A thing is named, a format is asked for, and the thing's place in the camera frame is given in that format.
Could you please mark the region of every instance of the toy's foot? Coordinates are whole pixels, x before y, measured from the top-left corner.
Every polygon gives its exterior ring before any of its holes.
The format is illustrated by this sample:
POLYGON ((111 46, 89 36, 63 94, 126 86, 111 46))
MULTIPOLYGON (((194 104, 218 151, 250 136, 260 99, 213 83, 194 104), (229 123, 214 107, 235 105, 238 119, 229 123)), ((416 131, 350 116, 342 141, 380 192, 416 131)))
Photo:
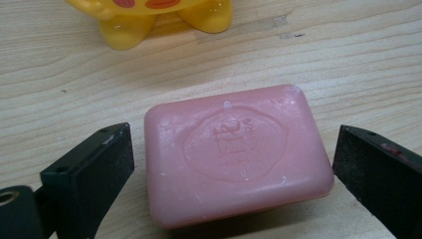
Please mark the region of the toy's foot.
POLYGON ((194 28, 208 33, 219 33, 230 27, 233 10, 231 0, 208 0, 177 12, 194 28))
POLYGON ((111 48, 127 50, 145 38, 154 22, 155 15, 116 16, 109 21, 100 21, 100 31, 111 48))

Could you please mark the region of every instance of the toy's red face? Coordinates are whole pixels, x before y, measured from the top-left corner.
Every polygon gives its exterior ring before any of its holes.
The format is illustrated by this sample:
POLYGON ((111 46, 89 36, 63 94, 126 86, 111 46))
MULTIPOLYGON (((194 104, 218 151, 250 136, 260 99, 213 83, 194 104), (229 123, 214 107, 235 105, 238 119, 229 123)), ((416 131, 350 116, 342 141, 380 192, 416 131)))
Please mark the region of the toy's red face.
POLYGON ((97 0, 119 14, 158 14, 177 11, 204 0, 97 0))
MULTIPOLYGON (((135 6, 134 0, 113 0, 113 3, 121 8, 132 8, 135 6)), ((150 9, 164 9, 176 6, 180 0, 147 0, 145 7, 150 9)))

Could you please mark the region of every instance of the white specks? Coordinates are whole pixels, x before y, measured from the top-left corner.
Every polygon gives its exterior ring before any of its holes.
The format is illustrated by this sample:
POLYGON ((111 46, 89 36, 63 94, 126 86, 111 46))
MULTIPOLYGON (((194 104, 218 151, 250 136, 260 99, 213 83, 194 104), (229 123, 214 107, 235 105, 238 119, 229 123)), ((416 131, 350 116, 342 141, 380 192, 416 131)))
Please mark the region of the white specks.
POLYGON ((223 104, 224 110, 229 110, 231 108, 232 108, 232 104, 230 102, 224 102, 224 104, 223 104))
POLYGON ((110 141, 112 141, 112 139, 114 138, 114 135, 110 135, 109 138, 103 142, 103 145, 107 145, 110 141))
POLYGON ((286 185, 287 181, 288 181, 288 179, 285 176, 283 176, 282 177, 282 186, 286 185))
POLYGON ((297 86, 292 86, 292 90, 296 93, 296 94, 299 94, 302 90, 299 88, 299 87, 297 87, 297 86))

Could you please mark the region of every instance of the table surface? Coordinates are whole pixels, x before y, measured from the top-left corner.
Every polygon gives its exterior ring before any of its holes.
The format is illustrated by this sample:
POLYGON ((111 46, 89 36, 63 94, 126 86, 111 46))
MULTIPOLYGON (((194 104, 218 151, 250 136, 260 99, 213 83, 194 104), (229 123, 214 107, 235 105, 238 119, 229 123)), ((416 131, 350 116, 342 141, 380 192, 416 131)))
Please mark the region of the table surface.
POLYGON ((143 117, 180 100, 282 84, 303 89, 332 161, 341 124, 422 153, 420 0, 234 0, 232 27, 199 32, 160 15, 129 51, 64 1, 0 3, 0 188, 91 135, 131 125, 135 172, 98 238, 391 238, 337 179, 325 198, 166 231, 149 216, 143 117))

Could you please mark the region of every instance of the embossed logo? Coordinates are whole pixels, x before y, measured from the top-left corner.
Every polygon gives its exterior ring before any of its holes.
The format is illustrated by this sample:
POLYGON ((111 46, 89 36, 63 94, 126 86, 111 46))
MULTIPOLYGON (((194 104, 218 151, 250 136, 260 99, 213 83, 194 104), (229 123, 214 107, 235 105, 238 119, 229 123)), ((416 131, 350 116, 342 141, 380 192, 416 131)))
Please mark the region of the embossed logo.
POLYGON ((267 174, 283 157, 289 130, 252 108, 226 108, 186 138, 184 156, 197 172, 226 181, 267 174))

